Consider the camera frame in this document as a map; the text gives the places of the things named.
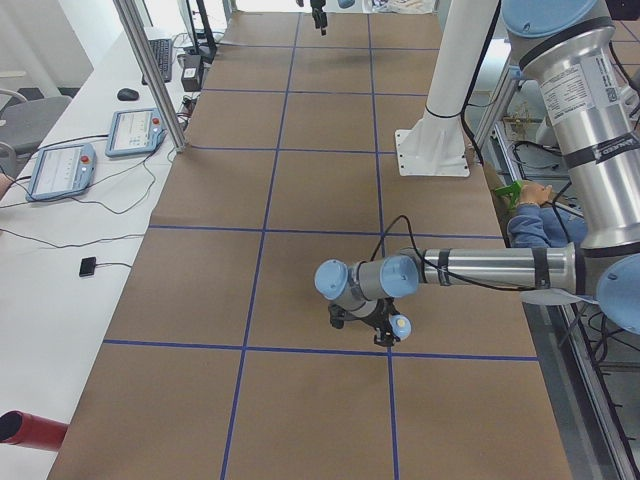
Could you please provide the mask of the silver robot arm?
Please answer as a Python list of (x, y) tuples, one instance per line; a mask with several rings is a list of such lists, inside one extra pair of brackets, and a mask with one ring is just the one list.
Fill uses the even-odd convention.
[(408, 247), (385, 258), (323, 262), (314, 277), (332, 327), (360, 321), (376, 344), (407, 338), (395, 300), (420, 284), (517, 291), (527, 303), (587, 301), (631, 333), (639, 330), (639, 135), (605, 53), (615, 27), (603, 1), (506, 1), (502, 5), (521, 71), (535, 80), (578, 195), (566, 219), (549, 188), (527, 183), (498, 250)]

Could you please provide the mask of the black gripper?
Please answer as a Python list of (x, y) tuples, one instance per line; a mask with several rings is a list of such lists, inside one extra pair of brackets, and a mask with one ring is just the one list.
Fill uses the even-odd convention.
[(325, 0), (311, 0), (310, 6), (312, 9), (312, 17), (314, 19), (314, 28), (320, 29), (321, 35), (327, 34), (327, 25), (321, 25), (320, 22), (326, 21), (326, 12), (324, 11), (324, 7), (326, 6)]
[(375, 310), (372, 313), (372, 326), (376, 331), (374, 337), (374, 343), (376, 345), (385, 345), (385, 340), (382, 338), (388, 338), (390, 344), (400, 342), (400, 338), (395, 335), (391, 324), (391, 316), (395, 312), (394, 300), (392, 298), (377, 301)]

